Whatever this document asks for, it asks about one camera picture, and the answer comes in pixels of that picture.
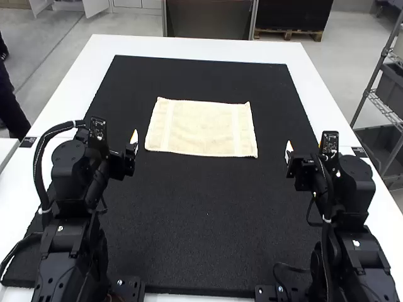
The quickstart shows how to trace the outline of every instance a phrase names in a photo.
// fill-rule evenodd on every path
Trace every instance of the white cabinet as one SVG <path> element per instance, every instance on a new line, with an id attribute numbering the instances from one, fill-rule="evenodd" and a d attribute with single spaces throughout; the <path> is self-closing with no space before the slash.
<path id="1" fill-rule="evenodd" d="M 141 0 L 113 0 L 113 4 L 119 8 L 141 8 Z"/>
<path id="2" fill-rule="evenodd" d="M 37 17 L 37 15 L 43 11 L 48 6 L 54 3 L 54 0 L 29 0 L 32 8 L 33 15 Z M 86 17 L 90 18 L 106 9 L 109 8 L 109 0 L 82 0 L 82 2 L 63 2 L 57 1 L 57 4 L 63 4 L 66 9 L 68 6 L 77 6 L 77 4 L 81 4 L 84 6 L 84 11 L 86 13 Z"/>
<path id="3" fill-rule="evenodd" d="M 162 1 L 161 0 L 142 0 L 143 8 L 154 8 L 161 9 Z"/>

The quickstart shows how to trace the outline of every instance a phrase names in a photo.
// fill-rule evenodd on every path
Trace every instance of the person's leg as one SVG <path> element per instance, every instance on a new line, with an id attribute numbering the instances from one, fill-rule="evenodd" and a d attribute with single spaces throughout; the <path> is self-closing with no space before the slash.
<path id="1" fill-rule="evenodd" d="M 3 61 L 0 60 L 0 119 L 6 124 L 11 137 L 20 141 L 31 128 L 30 122 L 26 119 L 23 110 L 18 104 L 13 93 L 8 72 Z"/>

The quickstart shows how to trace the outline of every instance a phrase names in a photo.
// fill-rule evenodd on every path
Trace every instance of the beige towel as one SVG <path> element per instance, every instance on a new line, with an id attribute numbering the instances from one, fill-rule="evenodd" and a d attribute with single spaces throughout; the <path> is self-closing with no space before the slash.
<path id="1" fill-rule="evenodd" d="M 145 149 L 214 157 L 258 157 L 251 105 L 158 98 Z"/>

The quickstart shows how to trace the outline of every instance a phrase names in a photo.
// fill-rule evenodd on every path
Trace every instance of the black foam mat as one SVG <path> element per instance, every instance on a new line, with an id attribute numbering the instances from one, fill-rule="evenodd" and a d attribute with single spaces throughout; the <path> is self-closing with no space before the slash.
<path id="1" fill-rule="evenodd" d="M 146 151 L 158 96 L 251 102 L 259 157 Z M 274 283 L 275 262 L 309 266 L 320 234 L 305 222 L 309 194 L 285 178 L 284 153 L 287 140 L 302 153 L 317 141 L 286 65 L 116 56 L 86 119 L 92 115 L 107 119 L 114 150 L 134 128 L 140 138 L 135 175 L 105 191 L 111 274 L 140 276 L 153 292 L 252 296 L 255 285 Z M 35 217 L 28 233 L 39 229 Z M 17 255 L 4 284 L 32 287 L 39 258 L 38 246 Z"/>

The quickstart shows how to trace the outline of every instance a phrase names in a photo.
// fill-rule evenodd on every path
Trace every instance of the floor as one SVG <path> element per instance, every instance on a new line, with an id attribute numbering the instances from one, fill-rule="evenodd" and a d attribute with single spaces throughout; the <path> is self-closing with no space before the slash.
<path id="1" fill-rule="evenodd" d="M 294 35 L 301 42 L 346 119 L 350 121 L 394 23 L 393 13 L 375 18 L 365 13 L 332 11 L 322 42 Z M 34 122 L 93 33 L 162 36 L 159 16 L 44 11 L 35 19 L 29 10 L 0 9 L 0 28 L 11 53 L 6 61 L 16 96 Z M 260 39 L 282 41 L 281 35 Z M 368 103 L 356 126 L 387 120 Z M 0 137 L 6 137 L 0 131 Z M 403 191 L 394 192 L 403 209 Z"/>

